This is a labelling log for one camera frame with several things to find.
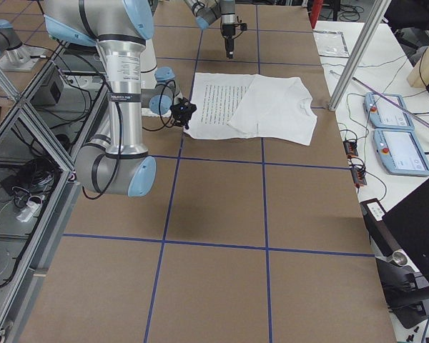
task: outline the tablet screen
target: tablet screen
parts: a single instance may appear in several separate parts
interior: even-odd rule
[[[396,96],[386,96],[389,100],[393,101],[395,104],[400,105],[399,99]],[[378,114],[380,120],[383,124],[394,125],[394,126],[408,126],[407,119],[405,114],[390,104],[386,100],[380,98],[379,96],[374,96],[375,105],[378,109]]]
[[[410,133],[384,131],[383,134],[397,169],[427,170]]]

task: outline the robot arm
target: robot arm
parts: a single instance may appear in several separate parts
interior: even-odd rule
[[[147,194],[156,162],[143,142],[142,103],[145,100],[152,111],[163,114],[184,102],[170,68],[158,69],[153,85],[142,79],[141,70],[156,65],[148,1],[46,0],[45,4],[49,34],[96,46],[108,78],[109,117],[78,154],[78,180],[100,194]],[[142,86],[150,89],[142,92]]]
[[[195,16],[195,21],[201,30],[205,30],[221,18],[221,35],[225,40],[226,57],[234,57],[234,39],[237,27],[246,31],[246,23],[237,22],[235,15],[235,0],[215,0],[211,6],[200,0],[184,0]]]
[[[29,50],[22,44],[13,26],[7,20],[0,19],[0,55],[4,51],[14,66],[19,66],[30,60]]]

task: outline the white cloth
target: white cloth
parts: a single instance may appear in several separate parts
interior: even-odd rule
[[[311,101],[298,77],[256,75],[227,123],[248,138],[274,137],[310,145],[317,120]]]
[[[197,110],[184,132],[195,139],[246,138],[227,122],[254,78],[255,75],[196,73],[191,102]]]
[[[309,145],[312,97],[298,77],[196,73],[197,110],[185,130],[195,139],[275,137]]]

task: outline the green tool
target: green tool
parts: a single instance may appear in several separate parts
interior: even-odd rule
[[[407,109],[404,109],[403,107],[401,107],[401,105],[396,104],[394,101],[389,100],[386,96],[384,96],[383,94],[381,94],[379,91],[374,90],[372,87],[368,86],[367,84],[365,84],[364,82],[362,82],[361,80],[359,80],[356,77],[352,77],[353,80],[355,80],[356,82],[358,82],[359,84],[362,84],[365,88],[367,88],[369,91],[371,91],[372,93],[377,94],[381,99],[389,102],[391,105],[397,107],[398,109],[400,109],[402,112],[405,112],[406,114],[408,114],[409,116],[411,116],[412,118],[414,118],[414,120],[420,122],[422,125],[426,126],[427,128],[429,128],[429,123],[427,123],[427,121],[423,120],[422,118],[420,118],[419,116],[417,116],[416,114],[408,111]]]

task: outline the brown table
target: brown table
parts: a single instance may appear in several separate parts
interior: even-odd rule
[[[79,198],[20,342],[395,342],[306,10],[237,9],[226,61],[216,24],[159,2],[158,64],[186,95],[195,71],[300,76],[311,145],[146,132],[152,191]]]

